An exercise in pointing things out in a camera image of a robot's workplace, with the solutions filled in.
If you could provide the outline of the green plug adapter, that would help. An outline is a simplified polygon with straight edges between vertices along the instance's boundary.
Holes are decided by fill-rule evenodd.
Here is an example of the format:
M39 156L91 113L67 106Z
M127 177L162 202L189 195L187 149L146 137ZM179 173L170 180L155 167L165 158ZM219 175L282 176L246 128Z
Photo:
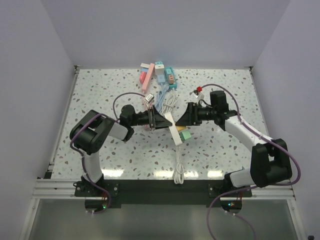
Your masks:
M180 139L182 142L185 142L192 137L192 135L188 129L181 130L179 132L179 136L180 136Z

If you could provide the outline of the teal power strip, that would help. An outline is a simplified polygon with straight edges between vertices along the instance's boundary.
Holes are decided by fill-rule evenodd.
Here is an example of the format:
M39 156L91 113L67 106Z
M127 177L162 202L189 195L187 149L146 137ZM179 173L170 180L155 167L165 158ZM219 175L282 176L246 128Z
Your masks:
M173 68L170 66L165 67L164 75L169 88L176 90L178 88L178 84L177 84L177 78L175 76L175 72Z

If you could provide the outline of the yellow plug adapter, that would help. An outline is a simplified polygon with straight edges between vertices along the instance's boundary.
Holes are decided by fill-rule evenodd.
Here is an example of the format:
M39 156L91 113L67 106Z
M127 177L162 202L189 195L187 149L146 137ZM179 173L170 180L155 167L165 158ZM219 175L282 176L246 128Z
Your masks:
M180 132L180 131L187 129L187 127L186 126L176 126L176 129L178 132Z

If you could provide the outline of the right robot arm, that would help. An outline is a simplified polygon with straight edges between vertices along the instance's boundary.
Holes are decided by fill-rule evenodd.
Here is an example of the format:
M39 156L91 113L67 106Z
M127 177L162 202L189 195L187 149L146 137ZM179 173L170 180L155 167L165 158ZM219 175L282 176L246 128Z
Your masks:
M263 188L276 185L292 177L287 144L282 139L272 139L240 120L236 110L230 110L222 90L210 92L210 104L189 102L177 126L199 126L203 121L214 121L223 131L237 138L250 152L250 166L225 174L220 189L227 196L235 196L242 187L255 185Z

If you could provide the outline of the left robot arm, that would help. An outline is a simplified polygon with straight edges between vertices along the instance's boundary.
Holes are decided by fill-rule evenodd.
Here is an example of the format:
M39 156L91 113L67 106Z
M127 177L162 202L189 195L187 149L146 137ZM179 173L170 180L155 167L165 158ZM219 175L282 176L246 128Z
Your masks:
M70 148L81 155L82 178L87 181L86 191L99 196L104 190L103 173L100 167L99 151L107 137L127 142L134 134L133 127L148 125L152 129L169 128L174 124L162 116L154 106L136 112L128 104L122 107L119 120L103 113L90 110L69 134Z

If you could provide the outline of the salmon plug adapter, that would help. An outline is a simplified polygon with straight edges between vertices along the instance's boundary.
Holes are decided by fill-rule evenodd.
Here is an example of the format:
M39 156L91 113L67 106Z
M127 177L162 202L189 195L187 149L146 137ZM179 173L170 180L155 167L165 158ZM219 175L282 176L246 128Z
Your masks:
M167 80L170 85L173 85L175 83L175 78L173 75L168 75Z

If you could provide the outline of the red pink plug adapter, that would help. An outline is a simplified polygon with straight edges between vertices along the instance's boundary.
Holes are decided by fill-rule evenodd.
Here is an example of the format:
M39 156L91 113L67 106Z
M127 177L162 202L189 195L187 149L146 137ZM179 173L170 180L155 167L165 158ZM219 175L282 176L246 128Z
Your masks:
M141 84L144 83L145 78L146 78L146 75L147 75L147 72L145 72L145 71L142 71L142 72L140 73L139 82L140 82Z

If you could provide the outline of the teal plug adapter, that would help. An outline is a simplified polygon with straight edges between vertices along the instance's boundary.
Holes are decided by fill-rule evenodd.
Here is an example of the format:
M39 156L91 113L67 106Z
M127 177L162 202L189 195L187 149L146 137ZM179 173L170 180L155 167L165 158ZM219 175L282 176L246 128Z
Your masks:
M166 67L165 68L165 74L166 75L174 75L173 69L171 67Z

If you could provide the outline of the blue power strip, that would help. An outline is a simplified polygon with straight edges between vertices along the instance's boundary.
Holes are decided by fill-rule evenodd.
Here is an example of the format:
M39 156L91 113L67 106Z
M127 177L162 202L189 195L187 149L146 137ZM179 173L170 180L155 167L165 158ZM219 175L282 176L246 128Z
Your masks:
M164 85L166 83L166 78L164 74L158 74L156 77L159 85Z

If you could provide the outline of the pink power strip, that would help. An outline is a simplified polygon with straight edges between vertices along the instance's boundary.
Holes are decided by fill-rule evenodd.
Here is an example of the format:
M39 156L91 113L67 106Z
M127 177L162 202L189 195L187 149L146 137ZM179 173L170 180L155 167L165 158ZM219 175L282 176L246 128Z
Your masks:
M152 77L154 75L154 71L155 71L155 64L154 63L150 63L148 71L147 71L146 76L144 78L144 82L143 82L142 87L141 87L142 93L146 93L147 92L148 87L149 87L150 82L151 82L151 79L152 79Z

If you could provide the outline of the white charger cube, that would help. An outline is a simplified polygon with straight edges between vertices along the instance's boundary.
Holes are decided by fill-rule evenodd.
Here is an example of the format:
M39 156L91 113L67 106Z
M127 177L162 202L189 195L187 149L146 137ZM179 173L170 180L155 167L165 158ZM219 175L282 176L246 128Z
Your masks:
M163 75L165 71L165 66L163 64L156 64L154 66L154 72L155 74L158 75Z

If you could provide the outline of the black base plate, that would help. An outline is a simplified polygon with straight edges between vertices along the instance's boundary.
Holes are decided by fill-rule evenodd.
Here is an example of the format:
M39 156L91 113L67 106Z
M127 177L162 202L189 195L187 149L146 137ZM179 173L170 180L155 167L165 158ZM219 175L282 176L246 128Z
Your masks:
M82 178L73 183L74 196L85 198L84 206L95 214L122 205L202 205L208 207L221 192L222 180L103 179L95 186Z

